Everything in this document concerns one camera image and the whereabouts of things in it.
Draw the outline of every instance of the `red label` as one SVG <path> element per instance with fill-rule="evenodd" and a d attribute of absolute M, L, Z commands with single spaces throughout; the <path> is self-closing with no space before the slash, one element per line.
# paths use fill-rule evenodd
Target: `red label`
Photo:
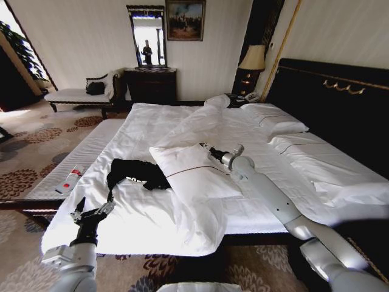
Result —
<path fill-rule="evenodd" d="M 79 171 L 77 169 L 73 169 L 71 173 L 75 173 L 76 175 L 81 176 L 81 171 Z"/>

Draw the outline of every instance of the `bench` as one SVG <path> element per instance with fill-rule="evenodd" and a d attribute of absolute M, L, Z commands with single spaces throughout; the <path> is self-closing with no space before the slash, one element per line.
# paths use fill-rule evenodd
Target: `bench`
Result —
<path fill-rule="evenodd" d="M 57 193 L 55 187 L 67 177 L 75 165 L 82 165 L 86 171 L 114 137 L 123 122 L 124 119 L 102 121 L 26 197 L 2 200 L 0 210 L 16 210 L 41 227 L 48 227 L 50 222 L 47 218 L 57 212 L 68 196 L 68 194 Z"/>

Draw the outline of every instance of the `floor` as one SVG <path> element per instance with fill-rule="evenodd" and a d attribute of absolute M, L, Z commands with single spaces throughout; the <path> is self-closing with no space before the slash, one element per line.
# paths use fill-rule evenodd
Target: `floor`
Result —
<path fill-rule="evenodd" d="M 0 113 L 0 126 L 15 136 L 0 144 L 0 199 L 25 196 L 102 121 L 98 109 L 58 110 L 42 100 Z M 42 234 L 23 215 L 0 211 L 0 291 L 48 291 L 58 279 L 40 263 Z M 97 263 L 98 291 L 156 291 L 164 283 L 187 281 L 237 283 L 251 292 L 307 291 L 288 264 L 285 246 L 225 246 L 207 257 L 98 255 Z"/>

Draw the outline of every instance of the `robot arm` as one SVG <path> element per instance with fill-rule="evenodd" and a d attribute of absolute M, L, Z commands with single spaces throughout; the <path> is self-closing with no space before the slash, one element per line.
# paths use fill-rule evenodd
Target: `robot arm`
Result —
<path fill-rule="evenodd" d="M 233 153 L 221 152 L 201 143 L 211 155 L 238 174 L 260 197 L 285 228 L 301 240 L 300 247 L 312 269 L 330 283 L 333 291 L 389 291 L 389 286 L 370 274 L 358 271 L 368 264 L 365 259 L 336 231 L 306 218 L 266 175 L 255 171 L 251 158 L 240 156 L 244 147 Z"/>
<path fill-rule="evenodd" d="M 62 245 L 48 250 L 42 262 L 60 270 L 60 279 L 50 291 L 55 292 L 96 292 L 96 252 L 97 226 L 114 209 L 113 201 L 108 201 L 99 209 L 82 212 L 85 197 L 77 204 L 71 216 L 80 226 L 77 237 L 70 246 Z"/>

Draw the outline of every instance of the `lamp shade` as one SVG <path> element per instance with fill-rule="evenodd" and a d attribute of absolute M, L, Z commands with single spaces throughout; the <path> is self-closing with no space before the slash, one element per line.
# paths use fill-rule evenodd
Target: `lamp shade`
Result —
<path fill-rule="evenodd" d="M 246 70 L 263 70 L 265 69 L 264 62 L 265 45 L 259 44 L 255 46 L 249 46 L 246 56 L 242 63 L 239 65 L 240 69 Z"/>

